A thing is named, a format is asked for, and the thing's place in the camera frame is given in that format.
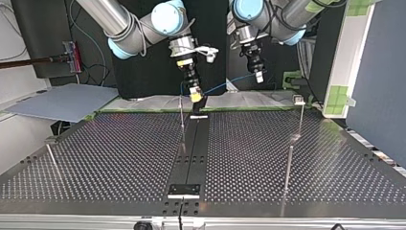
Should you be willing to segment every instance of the green tape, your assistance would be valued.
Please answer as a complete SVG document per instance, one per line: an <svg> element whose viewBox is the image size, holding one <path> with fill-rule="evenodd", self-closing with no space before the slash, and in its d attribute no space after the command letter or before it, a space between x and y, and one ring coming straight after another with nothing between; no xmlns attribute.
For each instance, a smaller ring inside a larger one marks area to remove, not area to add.
<svg viewBox="0 0 406 230"><path fill-rule="evenodd" d="M282 83L282 88L284 89L300 89L301 86L292 86L292 84L286 82L286 79L301 79L302 78L302 72L300 70L294 71L294 72L284 72L283 73L283 83Z"/></svg>
<svg viewBox="0 0 406 230"><path fill-rule="evenodd" d="M342 85L332 85L329 89L325 113L329 115L342 115L347 106L347 92L349 88Z"/></svg>
<svg viewBox="0 0 406 230"><path fill-rule="evenodd" d="M95 117L96 117L97 115L98 115L98 113L97 113L97 112L94 112L94 113L92 113L92 114L89 114L89 115L85 116L85 117L83 118L83 120L86 121L86 122L93 121L93 120L95 120Z"/></svg>
<svg viewBox="0 0 406 230"><path fill-rule="evenodd" d="M371 4L374 0L350 0L347 16L364 16L367 15Z"/></svg>
<svg viewBox="0 0 406 230"><path fill-rule="evenodd" d="M324 4L331 4L331 3L333 3L333 2L337 2L337 0L319 0L320 2L322 2L322 3L324 3ZM310 1L309 3L308 3L308 5L305 7L305 9L308 11L308 12L314 12L314 13L319 13L319 12L321 12L322 10L324 10L325 8L324 7L321 7L321 6L319 6L319 5L317 5L315 2L313 2L313 1Z"/></svg>

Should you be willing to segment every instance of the blue cable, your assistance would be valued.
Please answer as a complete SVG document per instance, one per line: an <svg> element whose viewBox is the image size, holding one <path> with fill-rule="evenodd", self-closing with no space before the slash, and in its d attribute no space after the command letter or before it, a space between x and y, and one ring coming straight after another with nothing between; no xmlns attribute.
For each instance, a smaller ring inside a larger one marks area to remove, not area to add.
<svg viewBox="0 0 406 230"><path fill-rule="evenodd" d="M253 76L255 76L255 74L250 74L250 75L247 75L247 76L238 77L238 78L236 78L236 79L230 80L230 82L240 81L240 80L243 80L243 79L246 79L246 78L250 78L250 77L253 77ZM214 88L212 88L212 89L209 89L208 91L204 92L204 94L207 95L207 94L209 94L209 93L212 93L212 92L215 91L216 89L221 88L221 87L223 87L223 86L225 86L225 85L227 85L227 82L222 83L222 84L220 84L220 85L218 85L218 86L216 86L216 87L214 87ZM180 83L180 94L181 94L182 96L189 97L189 95L183 95L183 82Z"/></svg>
<svg viewBox="0 0 406 230"><path fill-rule="evenodd" d="M230 82L234 82L234 81L240 81L240 80L243 80L243 79L246 79L246 78L250 78L250 77L253 77L253 76L255 76L255 74L250 74L250 75L247 75L247 76L239 77L239 78L236 78L236 79L230 80ZM223 86L225 86L225 85L227 85L227 82L222 83L222 84L220 84L220 85L218 85L218 86L214 87L213 89L210 89L210 90L208 90L208 91L204 92L204 94L206 94L206 95L207 95L207 94L209 94L209 93L211 93L211 92L215 91L216 89L221 88L221 87L223 87Z"/></svg>

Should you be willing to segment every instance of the vertical metal post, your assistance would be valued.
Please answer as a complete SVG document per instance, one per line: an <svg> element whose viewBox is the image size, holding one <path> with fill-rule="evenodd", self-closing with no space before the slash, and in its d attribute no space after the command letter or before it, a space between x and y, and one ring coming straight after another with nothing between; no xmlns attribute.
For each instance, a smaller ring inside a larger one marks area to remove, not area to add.
<svg viewBox="0 0 406 230"><path fill-rule="evenodd" d="M290 146L289 153L287 155L286 179L284 180L284 191L286 193L289 189L289 178L290 178L290 169L292 165L292 157L293 157L293 146Z"/></svg>
<svg viewBox="0 0 406 230"><path fill-rule="evenodd" d="M184 115L183 115L183 101L182 101L182 99L183 99L183 96L182 95L180 95L179 96L179 107L180 107L180 119L182 120L181 121L181 127L182 127L182 140L183 140L183 142L185 142L185 119L184 119Z"/></svg>
<svg viewBox="0 0 406 230"><path fill-rule="evenodd" d="M51 155L52 162L53 162L54 165L56 166L56 160L55 160L55 157L54 157L54 153L53 153L52 150L51 150L51 145L50 145L50 144L46 144L46 145L47 145L48 152L49 152L50 155Z"/></svg>
<svg viewBox="0 0 406 230"><path fill-rule="evenodd" d="M299 122L299 136L302 136L302 124L304 122L305 105L302 104L301 121Z"/></svg>

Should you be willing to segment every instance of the gray panel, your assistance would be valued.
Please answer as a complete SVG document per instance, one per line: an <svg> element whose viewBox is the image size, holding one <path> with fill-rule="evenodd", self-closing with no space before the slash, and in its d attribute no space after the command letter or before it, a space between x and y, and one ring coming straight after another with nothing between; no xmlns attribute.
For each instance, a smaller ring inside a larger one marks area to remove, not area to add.
<svg viewBox="0 0 406 230"><path fill-rule="evenodd" d="M67 84L20 102L10 113L77 123L118 96L116 89Z"/></svg>
<svg viewBox="0 0 406 230"><path fill-rule="evenodd" d="M193 152L198 161L188 180L204 191L193 201L198 215L406 218L406 178L318 111L304 114L286 195L287 153L299 119L295 110L228 112L200 123Z"/></svg>
<svg viewBox="0 0 406 230"><path fill-rule="evenodd" d="M349 127L406 166L406 106L404 101L406 31L399 24L406 20L406 1L376 4L367 44L355 84L347 118Z"/></svg>
<svg viewBox="0 0 406 230"><path fill-rule="evenodd" d="M12 0L18 26L31 58L47 58L65 53L63 41L70 41L64 0ZM66 63L35 65L38 78L72 76Z"/></svg>
<svg viewBox="0 0 406 230"><path fill-rule="evenodd" d="M40 153L2 175L0 213L177 215L181 140L179 114L101 114L52 147L57 167Z"/></svg>

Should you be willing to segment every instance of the black cable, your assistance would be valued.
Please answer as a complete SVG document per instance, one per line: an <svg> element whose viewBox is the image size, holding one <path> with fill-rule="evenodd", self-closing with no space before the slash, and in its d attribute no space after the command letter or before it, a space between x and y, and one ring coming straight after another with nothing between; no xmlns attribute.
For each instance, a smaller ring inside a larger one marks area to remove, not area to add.
<svg viewBox="0 0 406 230"><path fill-rule="evenodd" d="M107 66L102 65L102 64L92 64L91 66L87 67L87 69L90 70L90 69L92 69L92 68L94 68L96 66L103 67L105 70L107 70L107 72L105 73L105 76L102 77L101 82L98 83L99 86L104 86L105 80L110 75L111 70Z"/></svg>
<svg viewBox="0 0 406 230"><path fill-rule="evenodd" d="M289 25L289 24L284 20L284 17L283 17L283 9L282 9L280 6L275 6L275 7L274 7L274 4L272 3L272 1L268 1L268 2L269 2L269 5L271 6L272 13L275 14L275 17L281 22L281 24L284 25L284 27L286 27L287 29L289 29L289 30L291 30L291 31L303 31L303 30L306 30L306 27L304 27L304 28L297 28L297 27L293 27L293 26Z"/></svg>
<svg viewBox="0 0 406 230"><path fill-rule="evenodd" d="M304 62L302 60L302 55L301 55L300 51L298 51L298 55L299 55L298 58L299 58L299 61L301 62L302 68L304 68L304 75L302 76L302 78L305 79L305 81L307 82L307 87L310 89L310 93L313 95L314 99L316 99L319 106L322 109L324 109L323 103L317 98L316 94L313 91L313 88L310 85L310 81L308 80L307 76L305 75L305 65L304 65Z"/></svg>
<svg viewBox="0 0 406 230"><path fill-rule="evenodd" d="M182 203L180 205L180 210L179 210L179 216L178 216L178 220L179 220L179 230L183 230L183 223L182 223L182 210L183 210L183 201L185 199L182 199Z"/></svg>
<svg viewBox="0 0 406 230"><path fill-rule="evenodd" d="M271 39L272 39L272 36L271 36L271 33L272 33L272 22L273 22L273 20L274 20L274 18L275 18L275 14L271 12L271 9L269 8L269 4L267 4L267 0L263 0L263 2L264 2L264 4L265 4L265 6L266 6L266 9L268 9L268 14L269 14L269 18L270 18L270 19L269 19L268 23L265 25L265 27L264 27L262 30L258 30L257 35L256 35L256 37L255 37L255 40L258 39L258 37L259 37L259 35L260 35L261 33L264 33L266 30L268 30L268 28L269 28L269 36L270 36Z"/></svg>
<svg viewBox="0 0 406 230"><path fill-rule="evenodd" d="M82 65L82 67L83 67L84 72L86 72L86 74L87 74L87 81L85 82L85 84L88 84L90 80L92 80L95 84L99 84L99 83L92 77L92 75L89 73L88 67L87 67L84 63L82 63L81 65Z"/></svg>
<svg viewBox="0 0 406 230"><path fill-rule="evenodd" d="M83 10L83 8L81 7L81 5L79 5L79 10L78 10L78 14L75 16L74 18L74 22L76 22L80 16L81 11ZM75 23L71 23L71 25L69 26L69 29L72 30L72 28L75 26Z"/></svg>
<svg viewBox="0 0 406 230"><path fill-rule="evenodd" d="M326 4L321 2L320 0L311 0L312 2L314 2L315 4L319 5L320 7L324 7L324 8L341 8L347 5L347 3L349 2L349 0L342 0L341 2L338 2L336 4Z"/></svg>

